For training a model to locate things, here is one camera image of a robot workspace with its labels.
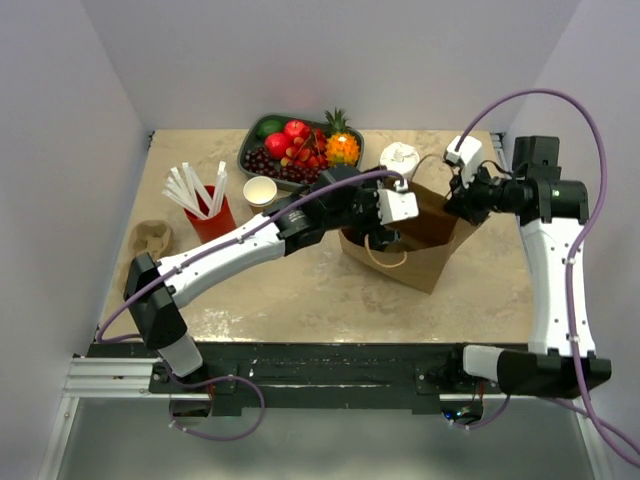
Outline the brown paper bag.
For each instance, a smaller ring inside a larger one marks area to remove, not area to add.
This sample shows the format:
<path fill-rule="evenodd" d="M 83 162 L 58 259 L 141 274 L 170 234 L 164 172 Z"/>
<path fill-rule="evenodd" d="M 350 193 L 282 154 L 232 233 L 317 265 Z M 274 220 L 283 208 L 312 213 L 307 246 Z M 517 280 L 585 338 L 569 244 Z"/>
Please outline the brown paper bag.
<path fill-rule="evenodd" d="M 339 232 L 342 251 L 359 262 L 416 290 L 431 294 L 458 248 L 478 229 L 445 212 L 446 198 L 410 178 L 419 215 L 396 223 L 399 241 L 378 250 L 373 239 L 353 229 Z"/>

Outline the brown paper cups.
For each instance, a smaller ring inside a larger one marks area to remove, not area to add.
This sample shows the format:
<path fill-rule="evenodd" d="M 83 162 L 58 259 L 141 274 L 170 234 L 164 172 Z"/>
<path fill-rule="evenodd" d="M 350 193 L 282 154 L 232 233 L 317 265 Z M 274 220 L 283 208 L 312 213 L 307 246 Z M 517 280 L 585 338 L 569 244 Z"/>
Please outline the brown paper cups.
<path fill-rule="evenodd" d="M 256 176 L 244 184 L 242 193 L 250 209 L 259 213 L 276 200 L 278 188 L 271 178 Z"/>

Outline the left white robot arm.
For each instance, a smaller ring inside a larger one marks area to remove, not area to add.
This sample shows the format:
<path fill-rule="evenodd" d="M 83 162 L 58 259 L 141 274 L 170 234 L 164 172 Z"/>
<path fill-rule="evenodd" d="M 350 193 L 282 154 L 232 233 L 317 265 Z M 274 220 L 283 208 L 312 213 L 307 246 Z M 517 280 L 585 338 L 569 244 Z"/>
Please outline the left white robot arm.
<path fill-rule="evenodd" d="M 210 288 L 262 263 L 318 244 L 326 233 L 354 229 L 384 243 L 388 225 L 415 217 L 416 197 L 401 174 L 340 165 L 312 185 L 277 200 L 244 225 L 174 256 L 135 257 L 123 300 L 144 346 L 159 354 L 185 392 L 207 380 L 205 361 L 180 310 Z"/>

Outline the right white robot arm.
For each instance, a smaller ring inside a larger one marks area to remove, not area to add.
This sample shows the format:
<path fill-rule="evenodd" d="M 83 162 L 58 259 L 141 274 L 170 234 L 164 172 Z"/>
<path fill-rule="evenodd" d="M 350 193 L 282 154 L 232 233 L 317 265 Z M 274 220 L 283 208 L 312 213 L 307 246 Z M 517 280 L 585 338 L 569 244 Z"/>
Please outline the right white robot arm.
<path fill-rule="evenodd" d="M 588 193 L 564 180 L 556 137 L 515 141 L 513 169 L 492 175 L 482 143 L 457 136 L 446 147 L 454 168 L 446 212 L 478 226 L 492 213 L 519 220 L 533 286 L 534 317 L 524 350 L 466 344 L 445 369 L 448 386 L 469 392 L 481 379 L 510 395 L 574 399 L 607 382 L 611 362 L 596 354 L 584 297 L 580 234 L 589 219 Z"/>

